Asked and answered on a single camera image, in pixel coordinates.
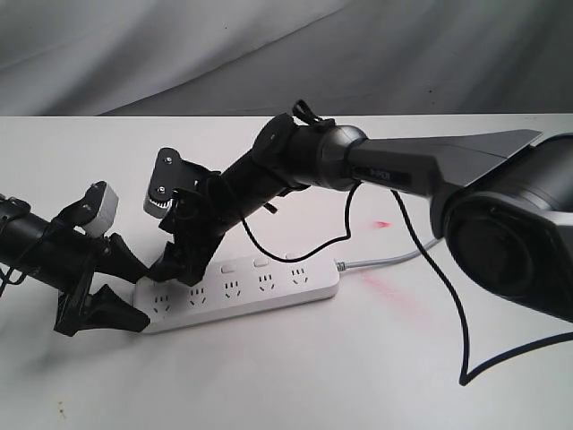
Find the white backdrop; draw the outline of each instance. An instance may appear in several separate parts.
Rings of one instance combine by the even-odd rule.
[[[567,0],[0,0],[0,115],[572,112],[572,22]]]

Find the power strip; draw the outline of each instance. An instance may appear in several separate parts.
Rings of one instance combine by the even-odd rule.
[[[151,319],[143,332],[153,333],[333,297],[339,281],[328,253],[299,263],[254,255],[211,263],[192,288],[175,280],[140,279],[133,305]]]

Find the electrical socket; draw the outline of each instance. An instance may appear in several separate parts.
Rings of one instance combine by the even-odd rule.
[[[133,305],[150,317],[144,332],[165,331],[332,297],[339,279],[334,259],[324,252],[296,265],[254,255],[212,262],[192,288],[140,279]]]

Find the gray fabric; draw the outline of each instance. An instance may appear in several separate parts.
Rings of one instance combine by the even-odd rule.
[[[568,0],[130,1],[106,55],[58,58],[44,82],[28,68],[14,85],[0,37],[0,113],[274,115],[299,98],[332,115],[573,112]]]

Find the table surface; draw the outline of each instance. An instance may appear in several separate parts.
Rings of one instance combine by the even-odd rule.
[[[120,196],[113,226],[147,264],[167,234],[141,203],[160,147],[224,169],[248,150],[262,117],[0,118],[0,192],[49,219],[106,180]],[[371,137],[457,135],[531,128],[573,130],[573,115],[341,117]],[[346,195],[323,189],[278,198],[251,218],[275,253],[305,251],[343,231]],[[406,197],[422,238],[426,200]],[[381,228],[378,221],[388,223]],[[390,193],[362,186],[353,239],[340,261],[393,256],[414,246]],[[255,254],[235,228],[214,260]],[[494,297],[432,250],[466,306],[473,366],[570,324]],[[109,282],[122,297],[133,286]],[[3,428],[569,429],[573,345],[518,357],[458,385],[461,334],[446,289],[418,258],[349,271],[331,300],[157,335],[52,332],[56,291],[34,279],[0,300]]]

